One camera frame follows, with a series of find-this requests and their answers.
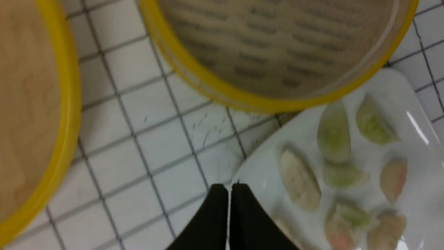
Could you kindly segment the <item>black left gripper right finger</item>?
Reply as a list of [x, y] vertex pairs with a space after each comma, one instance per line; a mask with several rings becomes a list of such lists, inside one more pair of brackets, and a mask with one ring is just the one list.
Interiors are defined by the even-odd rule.
[[297, 250], [264, 211], [249, 185], [231, 188], [229, 245], [232, 250]]

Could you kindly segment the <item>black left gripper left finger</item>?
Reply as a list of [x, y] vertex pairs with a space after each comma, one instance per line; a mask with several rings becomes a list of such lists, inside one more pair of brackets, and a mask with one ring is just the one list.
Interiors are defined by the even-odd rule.
[[225, 250], [227, 242], [228, 190], [211, 185], [202, 205], [169, 250]]

